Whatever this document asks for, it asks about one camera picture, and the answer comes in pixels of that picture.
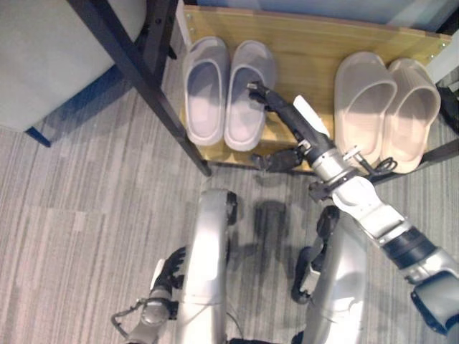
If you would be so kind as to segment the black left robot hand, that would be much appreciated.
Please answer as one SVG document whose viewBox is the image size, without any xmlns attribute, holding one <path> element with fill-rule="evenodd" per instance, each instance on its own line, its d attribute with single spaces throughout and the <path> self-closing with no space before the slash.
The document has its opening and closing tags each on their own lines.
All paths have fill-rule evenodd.
<svg viewBox="0 0 459 344">
<path fill-rule="evenodd" d="M 186 247 L 180 247 L 165 260 L 158 277 L 153 281 L 153 290 L 162 287 L 171 293 L 173 288 L 180 290 L 183 287 L 184 275 L 174 274 L 180 270 L 185 257 Z"/>
</svg>

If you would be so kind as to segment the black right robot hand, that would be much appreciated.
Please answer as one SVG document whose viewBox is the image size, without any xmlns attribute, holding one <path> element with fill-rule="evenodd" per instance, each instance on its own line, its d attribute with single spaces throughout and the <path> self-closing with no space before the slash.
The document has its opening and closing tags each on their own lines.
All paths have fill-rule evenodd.
<svg viewBox="0 0 459 344">
<path fill-rule="evenodd" d="M 266 110 L 276 113 L 297 140 L 297 146 L 294 148 L 286 148 L 265 156 L 252 154 L 251 160 L 256 168 L 268 172 L 289 171 L 304 161 L 313 165 L 321 155 L 336 148 L 325 133 L 317 131 L 293 104 L 284 100 L 276 91 L 261 82 L 250 82 L 247 89 L 250 99 L 264 105 Z"/>
</svg>

